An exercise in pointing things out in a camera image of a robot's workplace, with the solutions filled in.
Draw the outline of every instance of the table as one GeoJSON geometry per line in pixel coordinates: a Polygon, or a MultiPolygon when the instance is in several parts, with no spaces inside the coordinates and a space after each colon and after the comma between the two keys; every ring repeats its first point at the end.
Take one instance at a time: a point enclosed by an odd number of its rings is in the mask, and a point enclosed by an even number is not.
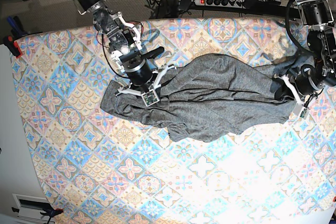
{"type": "MultiPolygon", "coordinates": [[[[259,66],[293,55],[284,24],[268,19],[143,22],[155,63],[184,66],[210,52],[259,66]]],[[[292,23],[305,45],[307,30],[292,23]]],[[[306,121],[258,125],[242,135],[173,143],[165,129],[99,108],[110,80],[93,27],[33,35],[12,57],[31,158],[59,223],[268,223],[334,207],[336,91],[327,88],[306,121]]]]}

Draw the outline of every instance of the red clamp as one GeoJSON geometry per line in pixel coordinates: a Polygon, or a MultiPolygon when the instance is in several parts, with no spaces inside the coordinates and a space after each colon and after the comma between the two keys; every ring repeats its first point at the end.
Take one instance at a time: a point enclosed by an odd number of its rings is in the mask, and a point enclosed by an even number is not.
{"type": "Polygon", "coordinates": [[[22,56],[22,51],[20,46],[16,41],[13,41],[12,36],[6,36],[3,39],[4,45],[11,51],[11,53],[16,57],[20,58],[22,56]]]}

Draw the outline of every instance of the power strip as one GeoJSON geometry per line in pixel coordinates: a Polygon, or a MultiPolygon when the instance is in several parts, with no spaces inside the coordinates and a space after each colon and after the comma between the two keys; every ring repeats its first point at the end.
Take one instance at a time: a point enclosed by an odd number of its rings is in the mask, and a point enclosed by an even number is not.
{"type": "Polygon", "coordinates": [[[227,3],[226,5],[223,4],[223,1],[221,1],[218,5],[216,5],[214,2],[215,1],[211,1],[212,4],[210,4],[210,0],[195,0],[195,5],[198,6],[216,6],[216,7],[230,7],[230,8],[239,8],[239,9],[245,9],[245,7],[243,6],[243,1],[242,0],[230,0],[229,3],[227,3]]]}

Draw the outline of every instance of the gray cloth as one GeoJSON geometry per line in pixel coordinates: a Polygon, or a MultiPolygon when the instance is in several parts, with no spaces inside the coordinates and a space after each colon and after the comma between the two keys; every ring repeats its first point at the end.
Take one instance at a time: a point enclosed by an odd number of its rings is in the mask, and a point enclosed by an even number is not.
{"type": "Polygon", "coordinates": [[[203,55],[168,71],[161,81],[168,83],[161,89],[160,103],[147,108],[133,95],[116,97],[120,85],[111,81],[100,107],[122,119],[167,127],[175,142],[186,137],[211,142],[253,125],[284,123],[296,103],[274,99],[280,84],[272,76],[284,74],[292,63],[252,68],[227,55],[203,55]]]}

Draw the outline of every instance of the floor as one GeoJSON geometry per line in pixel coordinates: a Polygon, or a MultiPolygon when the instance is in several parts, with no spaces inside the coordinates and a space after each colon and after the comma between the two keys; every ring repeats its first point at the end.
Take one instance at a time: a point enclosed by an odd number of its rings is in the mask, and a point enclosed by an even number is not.
{"type": "MultiPolygon", "coordinates": [[[[114,12],[120,10],[126,20],[147,20],[150,10],[145,8],[145,0],[108,0],[107,6],[114,12]]],[[[10,33],[6,17],[17,15],[25,29],[32,33],[54,31],[92,24],[91,15],[80,15],[70,0],[30,0],[0,1],[0,38],[10,33]]],[[[201,11],[192,11],[191,17],[201,17],[201,11]]],[[[205,12],[205,17],[235,18],[238,14],[224,12],[205,12]]]]}

